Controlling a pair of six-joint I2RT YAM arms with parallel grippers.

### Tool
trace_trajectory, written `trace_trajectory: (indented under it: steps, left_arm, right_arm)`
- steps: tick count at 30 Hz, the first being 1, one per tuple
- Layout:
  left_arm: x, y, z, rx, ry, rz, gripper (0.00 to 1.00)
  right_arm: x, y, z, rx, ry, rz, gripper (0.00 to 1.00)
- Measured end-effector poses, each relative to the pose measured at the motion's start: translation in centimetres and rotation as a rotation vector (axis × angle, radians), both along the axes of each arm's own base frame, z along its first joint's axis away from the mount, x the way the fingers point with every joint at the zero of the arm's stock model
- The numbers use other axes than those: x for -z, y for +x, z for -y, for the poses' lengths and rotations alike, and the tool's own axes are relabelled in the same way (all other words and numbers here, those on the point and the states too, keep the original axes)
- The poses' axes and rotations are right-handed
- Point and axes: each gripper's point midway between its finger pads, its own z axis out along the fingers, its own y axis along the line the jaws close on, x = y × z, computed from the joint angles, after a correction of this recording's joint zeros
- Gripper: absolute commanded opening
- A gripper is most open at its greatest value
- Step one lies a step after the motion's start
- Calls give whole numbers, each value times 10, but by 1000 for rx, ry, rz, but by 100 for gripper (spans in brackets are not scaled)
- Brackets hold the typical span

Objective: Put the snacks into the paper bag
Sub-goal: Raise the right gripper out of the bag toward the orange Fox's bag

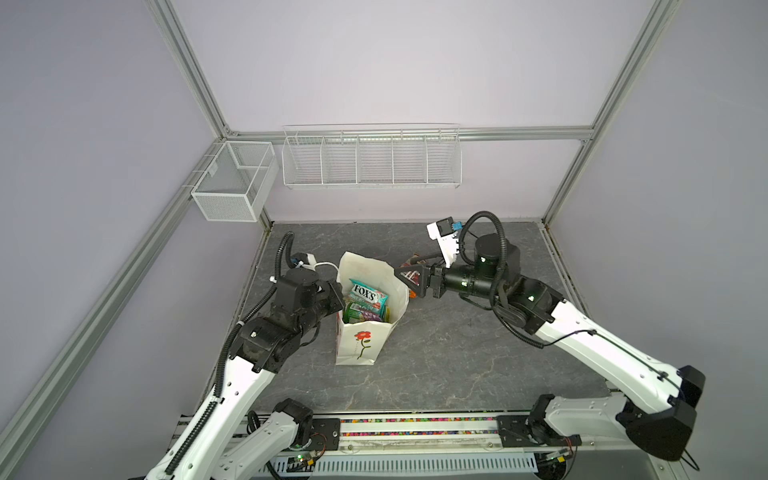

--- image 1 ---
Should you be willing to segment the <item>orange Fox's fruits candy bag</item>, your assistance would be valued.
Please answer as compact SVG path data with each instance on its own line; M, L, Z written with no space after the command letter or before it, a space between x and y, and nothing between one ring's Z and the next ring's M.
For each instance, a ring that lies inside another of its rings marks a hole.
M434 255L428 255L428 256L413 256L409 260L407 260L402 266L427 266L428 267L428 290L432 290L432 296L434 298L440 298L444 293L444 288L442 287L442 275L444 270L444 265L442 264L442 260L437 260L437 254Z

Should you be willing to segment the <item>white floral paper bag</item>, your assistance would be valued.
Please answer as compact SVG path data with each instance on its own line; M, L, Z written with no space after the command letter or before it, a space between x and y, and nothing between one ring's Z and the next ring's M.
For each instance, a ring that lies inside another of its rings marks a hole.
M371 366L406 312L408 288L386 262L345 252L336 266L343 308L337 314L338 366Z

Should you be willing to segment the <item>teal Fox's mint bag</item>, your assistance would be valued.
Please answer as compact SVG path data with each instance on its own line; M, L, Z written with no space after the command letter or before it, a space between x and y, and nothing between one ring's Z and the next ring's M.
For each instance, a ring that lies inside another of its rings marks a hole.
M361 303L378 316L383 316L386 312L389 295L359 280L351 279L350 282L349 298L353 302Z

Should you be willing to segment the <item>green candy bag back side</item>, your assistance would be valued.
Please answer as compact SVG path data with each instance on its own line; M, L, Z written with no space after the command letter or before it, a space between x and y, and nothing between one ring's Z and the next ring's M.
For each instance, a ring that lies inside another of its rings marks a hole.
M350 302L346 304L343 310L342 321L345 324L357 324L362 322L383 322L383 319L377 312L368 309L367 304Z

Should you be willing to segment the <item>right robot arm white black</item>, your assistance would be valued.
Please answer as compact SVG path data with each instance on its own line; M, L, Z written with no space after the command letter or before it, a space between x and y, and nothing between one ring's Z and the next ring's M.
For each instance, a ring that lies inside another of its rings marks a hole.
M518 340L557 347L612 385L610 395L568 399L541 395L514 433L540 446L575 447L586 437L629 441L665 461L688 461L705 375L643 353L599 326L548 284L521 272L520 250L500 219L480 211L466 222L447 217L427 227L441 261L412 260L395 271L416 296L447 292L491 312Z

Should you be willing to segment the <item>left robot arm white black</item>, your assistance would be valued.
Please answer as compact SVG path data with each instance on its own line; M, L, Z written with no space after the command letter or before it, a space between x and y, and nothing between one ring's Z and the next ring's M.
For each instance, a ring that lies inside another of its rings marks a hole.
M229 445L286 361L344 307L340 283L310 269L309 255L292 255L293 240L291 232L282 237L269 290L229 332L211 391L147 478L250 479L280 452L309 443L312 410L286 399L245 440Z

